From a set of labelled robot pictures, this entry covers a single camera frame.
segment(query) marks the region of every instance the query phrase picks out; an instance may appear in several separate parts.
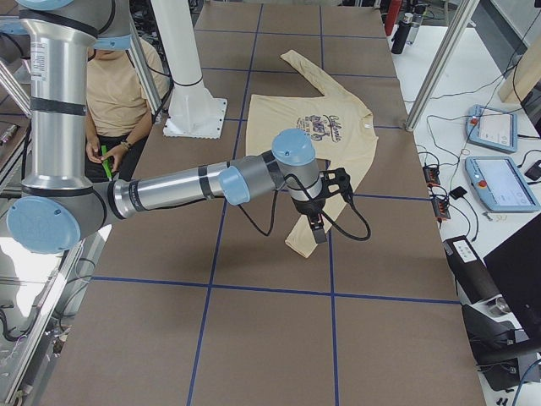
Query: white pillar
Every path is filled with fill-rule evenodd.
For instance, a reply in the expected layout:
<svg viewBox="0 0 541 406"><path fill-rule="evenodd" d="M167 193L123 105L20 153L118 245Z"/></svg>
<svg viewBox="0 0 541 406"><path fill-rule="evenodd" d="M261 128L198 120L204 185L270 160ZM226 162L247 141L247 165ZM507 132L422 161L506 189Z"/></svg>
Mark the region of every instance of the white pillar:
<svg viewBox="0 0 541 406"><path fill-rule="evenodd" d="M212 97L203 83L188 2L151 1L175 81L164 134L220 138L227 100Z"/></svg>

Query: brown table surface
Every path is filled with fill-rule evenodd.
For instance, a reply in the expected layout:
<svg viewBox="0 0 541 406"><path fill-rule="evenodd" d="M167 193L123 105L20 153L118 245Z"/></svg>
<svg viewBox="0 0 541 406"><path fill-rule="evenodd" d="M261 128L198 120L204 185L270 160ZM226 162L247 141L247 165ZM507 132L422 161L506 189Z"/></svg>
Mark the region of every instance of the brown table surface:
<svg viewBox="0 0 541 406"><path fill-rule="evenodd" d="M332 231L306 260L284 244L287 194L269 238L220 200L115 225L41 404L484 404L379 11L205 3L195 32L205 85L229 101L222 136L156 128L136 176L242 156L252 93L318 96L279 59L295 49L374 112L356 191L374 236ZM270 208L246 205L260 224Z"/></svg>

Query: wristwatch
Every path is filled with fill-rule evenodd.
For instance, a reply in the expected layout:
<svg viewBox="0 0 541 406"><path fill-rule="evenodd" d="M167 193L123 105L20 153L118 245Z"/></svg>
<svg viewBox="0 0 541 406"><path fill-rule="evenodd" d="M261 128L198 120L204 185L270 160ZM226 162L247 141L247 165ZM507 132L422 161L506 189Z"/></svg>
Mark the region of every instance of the wristwatch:
<svg viewBox="0 0 541 406"><path fill-rule="evenodd" d="M129 142L127 142L126 140L120 141L120 145L123 146L124 148L126 148L126 151L131 150L132 146L133 146Z"/></svg>

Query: white table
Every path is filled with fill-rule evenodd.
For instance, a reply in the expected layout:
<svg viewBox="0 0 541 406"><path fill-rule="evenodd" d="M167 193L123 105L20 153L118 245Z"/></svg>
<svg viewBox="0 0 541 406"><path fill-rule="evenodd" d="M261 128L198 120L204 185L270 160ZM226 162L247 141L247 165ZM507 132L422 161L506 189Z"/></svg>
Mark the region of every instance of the white table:
<svg viewBox="0 0 541 406"><path fill-rule="evenodd" d="M396 67L398 79L401 82L402 94L405 98L406 108L412 106L413 101L418 94L418 90L423 83L423 80L429 70L434 55L440 46L441 40L445 34L445 27L428 27L423 26L419 30L417 39L412 46L406 46L404 52L400 55L393 55L393 62ZM494 60L490 56L488 50L484 46L481 38L473 28L466 29L455 53L451 57L445 72L437 85L433 97L443 94L456 94L464 91L474 91L482 85L486 85L500 75L500 71ZM474 104L486 105L489 101L490 107L499 108L505 111L516 110L520 106L516 104L505 104L500 101L495 89L503 83L503 79L496 80L492 85L483 88L482 90L468 95L443 97L437 100L431 100L424 111L424 115L418 123L414 131L415 140L418 145L426 147L426 149L434 153L441 163L456 163L456 158L451 154L439 150L435 147L432 137L430 136L427 125L427 117L436 115L445 118L457 118L467 114L467 111ZM537 132L532 123L528 119L523 110L517 112L518 115L518 133L537 136ZM439 146L460 155L462 148L466 148L465 153L470 156L507 156L505 153L483 148L468 143L465 145L467 132L465 130L465 118L457 119L456 121L445 121L438 118L431 118L430 125L436 142ZM518 151L511 154L513 160L519 164L522 161L524 154L531 149L541 149L541 142L538 140L519 139ZM423 147L418 147L419 151L424 151ZM421 162L424 162L426 154L421 154ZM483 258L493 248L498 246L506 238L512 235L516 230L534 218L538 213L528 214L504 214L495 215L489 214L492 218L490 221L483 213L487 209L479 200L477 193L470 184L469 178L464 168L464 158L461 156L461 163L456 171L456 175L451 177L455 170L452 166L443 166L440 168L440 182L442 186L450 191L457 186L462 186L467 190L466 198L472 204L473 209L478 214L479 233L476 241L472 242L473 248ZM541 159L540 153L531 153L526 160L522 171L524 172L538 159ZM427 163L435 163L435 159L431 156L427 157ZM533 193L538 200L541 200L541 185L532 186ZM472 232L469 234L471 240L476 222L472 209L463 199L453 200L451 203L462 210L472 223ZM467 231L467 221L453 208L451 210L451 220L443 222L440 234L442 240L457 235L463 235ZM513 393L494 392L490 389L487 381L482 374L479 374L483 386L485 399L488 405L493 405L499 398L509 398L508 406L511 406ZM520 394L518 405L538 405L541 399L541 384L525 385Z"/></svg>

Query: hand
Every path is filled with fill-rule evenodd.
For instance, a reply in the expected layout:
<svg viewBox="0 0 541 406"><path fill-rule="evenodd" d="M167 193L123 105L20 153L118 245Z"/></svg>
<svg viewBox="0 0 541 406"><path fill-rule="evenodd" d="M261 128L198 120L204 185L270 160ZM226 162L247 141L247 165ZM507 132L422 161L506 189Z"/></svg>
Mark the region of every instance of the hand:
<svg viewBox="0 0 541 406"><path fill-rule="evenodd" d="M118 169L120 168L120 163L122 162L124 155L126 155L126 152L128 152L128 150L123 145L117 145L111 150L109 150L107 154L100 157L100 163L105 161L107 158L112 157L111 172L118 172Z"/></svg>
<svg viewBox="0 0 541 406"><path fill-rule="evenodd" d="M100 139L98 137L94 137L86 141L86 155L91 162L101 163L99 152Z"/></svg>

